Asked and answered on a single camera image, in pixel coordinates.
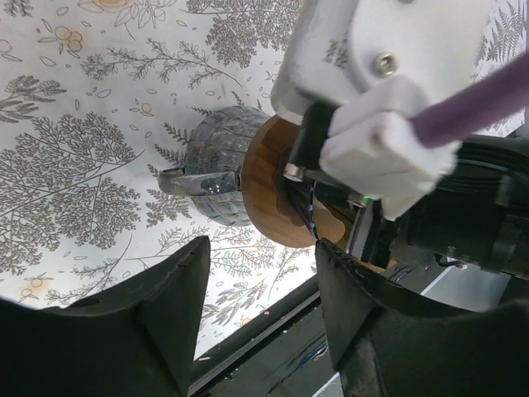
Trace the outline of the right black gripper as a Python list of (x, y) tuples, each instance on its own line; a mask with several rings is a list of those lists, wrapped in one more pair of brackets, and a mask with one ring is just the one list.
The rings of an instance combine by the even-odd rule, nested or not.
[(472, 136), (455, 171), (394, 221), (381, 204), (359, 210), (346, 251), (381, 268), (402, 248), (528, 275), (528, 139)]

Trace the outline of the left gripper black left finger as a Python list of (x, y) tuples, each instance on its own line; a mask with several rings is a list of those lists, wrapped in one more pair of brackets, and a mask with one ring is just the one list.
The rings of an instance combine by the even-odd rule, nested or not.
[(1, 302), (4, 396), (184, 396), (210, 270), (197, 237), (66, 308)]

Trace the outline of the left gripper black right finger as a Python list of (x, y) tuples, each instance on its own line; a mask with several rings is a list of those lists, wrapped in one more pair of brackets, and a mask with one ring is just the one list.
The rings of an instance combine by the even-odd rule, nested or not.
[(527, 301), (471, 312), (388, 280), (326, 239), (315, 255), (326, 339), (345, 395), (527, 395)]

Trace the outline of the brown paper coffee filter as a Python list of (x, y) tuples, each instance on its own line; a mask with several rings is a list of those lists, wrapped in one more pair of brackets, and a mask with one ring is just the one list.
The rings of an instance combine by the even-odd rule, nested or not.
[[(308, 229), (304, 226), (303, 221), (296, 214), (287, 198), (285, 188), (285, 180), (287, 178), (283, 176), (283, 172), (291, 150), (291, 146), (288, 146), (286, 149), (282, 150), (282, 153), (279, 157), (279, 165), (274, 175), (273, 186), (277, 197), (276, 208), (278, 209), (279, 213), (286, 216), (294, 226), (306, 229), (310, 238), (316, 241)], [(338, 242), (346, 234), (346, 225), (339, 218), (336, 218), (332, 212), (317, 199), (316, 187), (317, 182), (314, 193), (314, 219), (317, 226), (317, 234), (319, 239), (325, 238), (338, 245)]]

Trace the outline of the clear glass server pitcher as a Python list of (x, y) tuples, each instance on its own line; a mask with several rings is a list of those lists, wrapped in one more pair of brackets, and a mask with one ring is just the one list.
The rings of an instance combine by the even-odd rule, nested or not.
[(250, 143), (269, 119), (258, 108), (241, 105), (207, 115), (191, 133), (183, 165), (160, 172), (160, 190), (190, 198), (201, 214), (222, 226), (251, 225), (241, 170)]

